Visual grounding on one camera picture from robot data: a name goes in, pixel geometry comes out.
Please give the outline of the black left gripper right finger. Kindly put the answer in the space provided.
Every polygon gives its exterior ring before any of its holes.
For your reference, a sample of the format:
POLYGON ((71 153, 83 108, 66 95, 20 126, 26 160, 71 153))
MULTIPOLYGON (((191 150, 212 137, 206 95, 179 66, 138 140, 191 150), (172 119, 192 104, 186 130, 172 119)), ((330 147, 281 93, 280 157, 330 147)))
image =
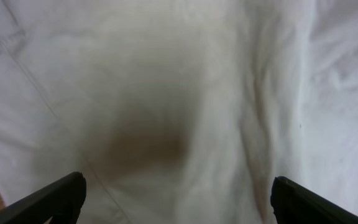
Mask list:
POLYGON ((358 224, 358 216, 284 176, 274 179, 270 204, 278 224, 358 224))

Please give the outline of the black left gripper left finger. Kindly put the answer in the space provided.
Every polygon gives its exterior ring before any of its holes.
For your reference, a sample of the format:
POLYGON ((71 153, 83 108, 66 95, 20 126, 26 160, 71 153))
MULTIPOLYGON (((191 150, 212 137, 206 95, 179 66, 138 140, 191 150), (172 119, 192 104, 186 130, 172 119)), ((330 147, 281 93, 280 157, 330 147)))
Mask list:
POLYGON ((86 179, 72 172, 0 211, 0 224, 76 224, 86 198, 86 179))

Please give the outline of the beige khaki shorts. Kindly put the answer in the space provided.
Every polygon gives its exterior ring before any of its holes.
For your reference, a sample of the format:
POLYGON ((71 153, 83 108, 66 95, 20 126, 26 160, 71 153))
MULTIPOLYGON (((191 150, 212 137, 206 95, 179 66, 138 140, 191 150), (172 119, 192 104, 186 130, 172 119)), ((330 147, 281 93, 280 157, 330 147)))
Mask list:
POLYGON ((0 194, 74 171, 80 223, 358 216, 358 1, 0 1, 0 194))

